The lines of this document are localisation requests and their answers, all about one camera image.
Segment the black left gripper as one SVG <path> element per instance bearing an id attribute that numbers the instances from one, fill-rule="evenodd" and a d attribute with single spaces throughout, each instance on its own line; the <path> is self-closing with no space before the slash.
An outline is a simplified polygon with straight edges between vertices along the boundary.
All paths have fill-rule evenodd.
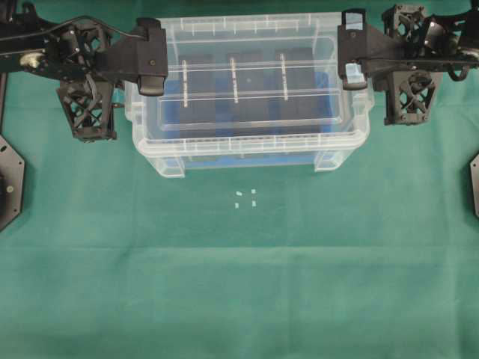
<path id="1" fill-rule="evenodd" d="M 94 70 L 111 80 L 137 80 L 142 96 L 163 96 L 168 77 L 166 32 L 158 19 L 139 17 L 128 37 L 94 56 Z"/>

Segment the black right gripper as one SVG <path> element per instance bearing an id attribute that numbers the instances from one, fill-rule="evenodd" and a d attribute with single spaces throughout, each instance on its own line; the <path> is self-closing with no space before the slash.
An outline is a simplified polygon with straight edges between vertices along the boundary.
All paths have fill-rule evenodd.
<path id="1" fill-rule="evenodd" d="M 364 90 L 367 79 L 401 59 L 403 44 L 366 23 L 365 10 L 344 10 L 338 26 L 338 75 L 344 90 Z"/>

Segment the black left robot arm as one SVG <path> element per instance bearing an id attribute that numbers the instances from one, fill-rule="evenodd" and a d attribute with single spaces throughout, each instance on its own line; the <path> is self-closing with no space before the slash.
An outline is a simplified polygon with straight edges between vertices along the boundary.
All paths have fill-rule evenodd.
<path id="1" fill-rule="evenodd" d="M 166 31 L 154 18 L 138 18 L 129 32 L 88 15 L 52 22 L 29 1 L 2 1 L 1 72 L 20 71 L 66 83 L 130 82 L 142 96 L 162 96 Z"/>

